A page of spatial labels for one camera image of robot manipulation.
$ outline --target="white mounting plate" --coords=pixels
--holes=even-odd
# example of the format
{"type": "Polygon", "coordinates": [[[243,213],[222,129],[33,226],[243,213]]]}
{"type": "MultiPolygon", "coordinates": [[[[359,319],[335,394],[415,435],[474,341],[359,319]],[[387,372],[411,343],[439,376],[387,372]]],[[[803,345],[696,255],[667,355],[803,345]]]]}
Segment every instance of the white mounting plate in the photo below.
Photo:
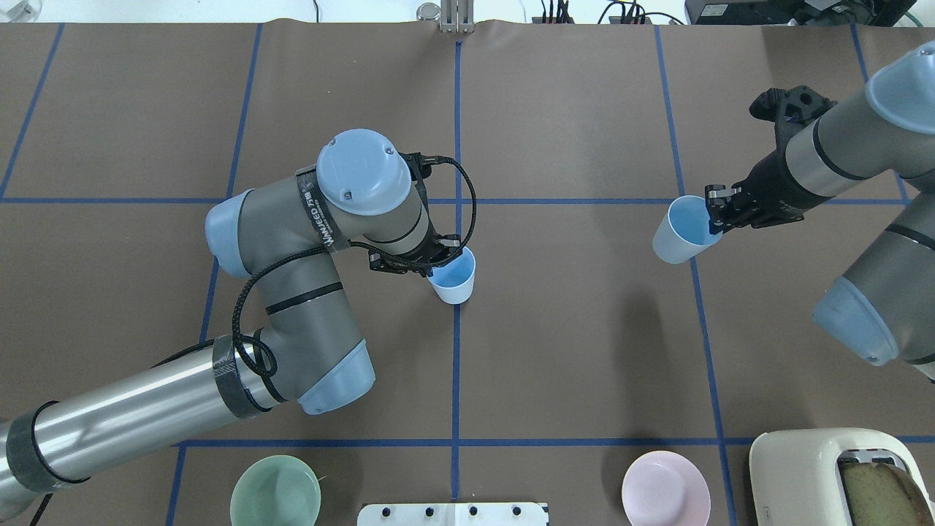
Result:
{"type": "Polygon", "coordinates": [[[357,526],[549,526],[548,509],[537,503],[369,504],[357,526]]]}

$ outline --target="gray band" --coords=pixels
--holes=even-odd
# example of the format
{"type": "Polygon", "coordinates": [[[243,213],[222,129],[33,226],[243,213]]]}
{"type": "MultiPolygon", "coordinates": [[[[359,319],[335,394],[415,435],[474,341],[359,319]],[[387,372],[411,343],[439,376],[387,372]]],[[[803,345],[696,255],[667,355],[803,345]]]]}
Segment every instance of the gray band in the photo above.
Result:
{"type": "Polygon", "coordinates": [[[17,417],[10,423],[7,433],[9,471],[24,488],[39,494],[52,493],[88,480],[69,480],[58,476],[36,446],[36,419],[43,409],[55,403],[58,402],[46,402],[33,413],[17,417]]]}
{"type": "Polygon", "coordinates": [[[322,238],[324,248],[328,249],[330,253],[349,248],[351,245],[344,233],[341,232],[338,222],[335,221],[331,210],[328,208],[328,199],[318,186],[315,167],[311,166],[298,170],[295,173],[295,182],[298,184],[298,194],[302,198],[305,213],[309,216],[309,221],[322,238]]]}
{"type": "Polygon", "coordinates": [[[218,387],[221,400],[230,412],[237,418],[246,419],[264,413],[256,404],[240,381],[240,372],[237,370],[237,359],[234,358],[234,345],[231,336],[226,335],[214,340],[214,351],[211,355],[214,369],[214,384],[218,387]]]}

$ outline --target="blue plastic cap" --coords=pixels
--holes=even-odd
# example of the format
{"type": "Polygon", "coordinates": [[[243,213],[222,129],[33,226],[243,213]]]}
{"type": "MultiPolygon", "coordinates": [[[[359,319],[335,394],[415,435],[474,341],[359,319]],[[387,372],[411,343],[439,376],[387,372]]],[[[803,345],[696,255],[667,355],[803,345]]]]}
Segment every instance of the blue plastic cap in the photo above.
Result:
{"type": "Polygon", "coordinates": [[[376,380],[367,340],[361,340],[334,369],[298,397],[298,402],[308,415],[320,415],[364,396],[376,380]]]}
{"type": "Polygon", "coordinates": [[[389,139],[372,130],[348,130],[322,148],[316,164],[322,193],[357,215],[380,215],[409,195],[406,161],[389,139]]]}
{"type": "Polygon", "coordinates": [[[935,40],[877,71],[865,92],[870,107],[891,124],[935,135],[935,40]]]}
{"type": "Polygon", "coordinates": [[[893,333],[867,297],[840,277],[818,302],[812,319],[828,334],[873,365],[899,356],[893,333]]]}
{"type": "Polygon", "coordinates": [[[250,273],[240,259],[240,243],[237,240],[237,226],[240,222],[240,207],[243,200],[253,189],[231,197],[215,205],[205,218],[205,238],[208,248],[218,258],[218,265],[235,278],[249,278],[250,273]]]}

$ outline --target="robotic arm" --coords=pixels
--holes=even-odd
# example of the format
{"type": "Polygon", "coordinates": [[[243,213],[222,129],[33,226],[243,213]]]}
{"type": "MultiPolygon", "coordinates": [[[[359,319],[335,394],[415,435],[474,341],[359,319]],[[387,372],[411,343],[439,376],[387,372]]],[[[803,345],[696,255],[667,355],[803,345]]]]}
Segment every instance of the robotic arm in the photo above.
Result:
{"type": "Polygon", "coordinates": [[[841,104],[806,86],[750,107],[776,150],[730,188],[705,186],[712,234],[801,221],[894,169],[921,194],[838,278],[814,320],[873,365],[902,358],[935,383],[935,41],[880,70],[841,104]]]}
{"type": "Polygon", "coordinates": [[[375,375],[330,253],[364,246],[371,269],[423,276],[459,257],[460,236],[439,235],[427,209],[423,179],[443,163],[461,170],[351,130],[316,166],[212,209],[211,252],[226,272],[252,276],[269,326],[247,336],[235,321],[232,334],[144,373],[0,421],[0,522],[36,496],[281,402],[318,415],[363,396],[375,375]],[[361,236],[369,243],[349,241],[361,236]]]}

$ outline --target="clear glass object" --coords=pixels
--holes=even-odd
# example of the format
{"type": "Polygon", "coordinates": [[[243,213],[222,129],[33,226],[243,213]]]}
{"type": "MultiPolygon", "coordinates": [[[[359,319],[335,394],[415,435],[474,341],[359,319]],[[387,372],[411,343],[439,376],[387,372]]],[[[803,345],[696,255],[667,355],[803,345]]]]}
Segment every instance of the clear glass object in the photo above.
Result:
{"type": "Polygon", "coordinates": [[[42,0],[0,0],[0,22],[35,22],[42,0]]]}

